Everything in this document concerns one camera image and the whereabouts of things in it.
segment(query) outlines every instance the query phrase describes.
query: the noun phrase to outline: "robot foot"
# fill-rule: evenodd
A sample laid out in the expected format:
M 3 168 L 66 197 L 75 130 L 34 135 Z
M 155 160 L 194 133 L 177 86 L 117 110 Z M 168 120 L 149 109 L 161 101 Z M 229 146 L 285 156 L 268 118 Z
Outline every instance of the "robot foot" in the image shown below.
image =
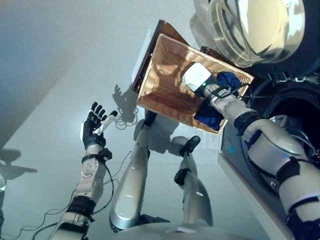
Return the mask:
M 199 136 L 193 136 L 192 138 L 190 138 L 179 151 L 179 154 L 181 155 L 181 157 L 184 157 L 185 153 L 188 153 L 188 154 L 192 153 L 196 148 L 196 146 L 198 146 L 198 144 L 200 143 L 200 140 L 201 139 Z
M 145 115 L 144 122 L 142 125 L 142 128 L 144 125 L 151 127 L 152 123 L 155 121 L 157 114 L 153 111 L 148 111 Z

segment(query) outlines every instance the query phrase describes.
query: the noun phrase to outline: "wire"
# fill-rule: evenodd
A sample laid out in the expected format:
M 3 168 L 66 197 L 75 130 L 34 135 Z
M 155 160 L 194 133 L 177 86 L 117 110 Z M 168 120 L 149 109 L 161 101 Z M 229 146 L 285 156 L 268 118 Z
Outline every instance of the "wire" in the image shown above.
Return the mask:
M 116 171 L 116 173 L 112 176 L 112 178 L 110 178 L 108 181 L 104 182 L 103 185 L 106 185 L 106 184 L 110 183 L 111 179 L 113 179 L 113 178 L 120 172 L 122 166 L 124 165 L 125 160 L 127 159 L 127 157 L 129 156 L 130 153 L 132 153 L 131 150 L 127 153 L 127 155 L 126 155 L 126 156 L 124 157 L 124 159 L 122 160 L 121 165 L 120 165 L 118 171 Z
M 248 86 L 249 88 L 249 93 L 250 93 L 250 105 L 252 106 L 253 105 L 253 95 L 252 95 L 252 88 L 251 88 L 251 85 L 249 83 L 243 83 L 241 84 L 240 86 L 236 87 L 235 89 L 233 89 L 231 92 L 227 93 L 226 95 L 219 95 L 215 92 L 212 92 L 213 95 L 215 95 L 218 99 L 224 99 L 226 97 L 229 97 L 230 95 L 233 95 L 234 93 L 236 93 L 240 88 L 244 87 L 244 86 Z
M 73 197 L 73 195 L 74 195 L 75 192 L 76 192 L 76 190 L 74 190 L 74 191 L 72 192 L 71 197 L 70 197 L 70 200 L 69 200 L 69 203 L 67 204 L 67 206 L 66 206 L 65 208 L 53 208 L 53 209 L 48 210 L 48 211 L 43 215 L 43 221 L 42 221 L 41 225 L 39 225 L 39 226 L 29 226 L 29 225 L 25 225 L 25 226 L 23 226 L 22 228 L 20 228 L 20 232 L 19 232 L 19 235 L 18 235 L 18 236 L 12 236 L 12 235 L 6 234 L 6 233 L 2 233 L 1 235 L 11 236 L 11 237 L 13 237 L 13 238 L 10 239 L 10 240 L 16 240 L 16 239 L 18 239 L 18 238 L 21 236 L 21 234 L 22 234 L 23 231 L 25 231 L 25 232 L 32 232 L 32 231 L 38 230 L 39 228 L 41 228 L 41 227 L 45 224 L 47 215 L 57 215 L 57 214 L 60 214 L 60 213 L 62 213 L 64 210 L 67 209 L 67 207 L 70 205 L 70 203 L 71 203 L 71 201 L 72 201 L 72 197 Z M 55 210 L 59 210 L 59 212 L 50 213 L 51 211 L 55 211 Z
M 300 130 L 298 128 L 295 128 L 295 127 L 285 127 L 284 129 L 285 130 L 294 130 L 294 131 L 297 131 L 297 132 L 301 133 L 305 137 L 305 139 L 311 144 L 310 139 L 308 138 L 308 136 L 302 130 Z
M 292 137 L 294 137 L 295 139 L 299 139 L 299 140 L 301 140 L 302 142 L 304 142 L 305 144 L 307 144 L 310 148 L 311 148 L 311 150 L 312 150 L 312 153 L 311 153 L 311 156 L 314 156 L 315 154 L 316 154 L 316 149 L 314 148 L 314 146 L 312 146 L 312 144 L 311 144 L 311 142 L 309 142 L 309 141 L 307 141 L 307 140 L 305 140 L 305 139 L 303 139 L 302 137 L 299 137 L 299 136 L 297 136 L 297 135 L 294 135 L 294 134 L 290 134 Z
M 36 231 L 36 232 L 33 234 L 32 240 L 35 240 L 35 239 L 36 239 L 36 236 L 37 236 L 40 232 L 42 232 L 42 231 L 44 231 L 44 230 L 46 230 L 46 229 L 48 229 L 48 228 L 51 228 L 51 227 L 53 227 L 53 226 L 55 226 L 55 225 L 57 225 L 57 224 L 58 224 L 58 222 L 55 222 L 55 223 L 52 223 L 52 224 L 50 224 L 50 225 L 44 226 L 43 228 L 39 229 L 38 231 Z
M 118 109 L 118 112 L 119 112 L 119 116 L 114 120 L 115 121 L 115 127 L 119 130 L 124 130 L 126 129 L 127 127 L 131 127 L 133 125 L 135 125 L 137 122 L 138 122 L 138 112 L 139 112 L 139 109 L 136 107 L 133 111 L 133 121 L 131 124 L 128 124 L 127 121 L 125 121 L 123 119 L 123 113 L 121 111 L 120 108 L 117 108 Z
M 107 172 L 108 172 L 108 174 L 109 174 L 109 176 L 110 176 L 110 181 L 111 181 L 111 186 L 112 186 L 112 192 L 111 192 L 111 196 L 110 196 L 110 198 L 109 198 L 109 201 L 108 201 L 102 208 L 100 208 L 99 210 L 95 211 L 92 215 L 95 215 L 95 214 L 101 212 L 103 209 L 105 209 L 105 208 L 111 203 L 112 198 L 114 197 L 114 194 L 115 194 L 115 184 L 114 184 L 114 180 L 113 180 L 113 178 L 112 178 L 112 175 L 111 175 L 110 170 L 109 170 L 109 168 L 107 167 L 107 165 L 104 165 L 104 166 L 105 166 L 105 168 L 106 168 L 106 170 L 107 170 Z

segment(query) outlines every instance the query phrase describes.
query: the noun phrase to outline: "black strap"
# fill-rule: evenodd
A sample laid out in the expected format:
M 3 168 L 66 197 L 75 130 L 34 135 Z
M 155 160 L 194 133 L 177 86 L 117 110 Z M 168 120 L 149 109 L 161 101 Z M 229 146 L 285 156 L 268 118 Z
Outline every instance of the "black strap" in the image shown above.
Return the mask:
M 82 163 L 84 163 L 85 161 L 87 161 L 89 159 L 97 159 L 99 161 L 99 155 L 98 154 L 89 154 L 87 156 L 84 156 L 82 158 Z

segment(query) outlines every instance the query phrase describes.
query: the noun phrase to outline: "washing machine door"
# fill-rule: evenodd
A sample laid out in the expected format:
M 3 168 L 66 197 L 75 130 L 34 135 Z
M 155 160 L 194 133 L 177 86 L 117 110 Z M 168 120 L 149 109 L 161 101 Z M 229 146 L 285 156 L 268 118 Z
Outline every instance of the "washing machine door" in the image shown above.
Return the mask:
M 220 53 L 263 79 L 303 77 L 320 66 L 320 1 L 210 0 Z

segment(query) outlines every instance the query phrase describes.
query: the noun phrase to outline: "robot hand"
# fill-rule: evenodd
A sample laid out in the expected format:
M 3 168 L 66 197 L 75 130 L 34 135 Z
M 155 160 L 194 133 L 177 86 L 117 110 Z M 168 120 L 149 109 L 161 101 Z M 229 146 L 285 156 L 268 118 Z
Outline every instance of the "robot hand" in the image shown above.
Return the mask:
M 104 115 L 106 111 L 102 109 L 102 106 L 97 106 L 97 102 L 92 104 L 86 121 L 81 125 L 81 139 L 85 149 L 95 144 L 100 145 L 102 148 L 106 145 L 103 132 L 100 135 L 94 133 L 101 126 L 101 122 L 107 118 L 107 115 Z

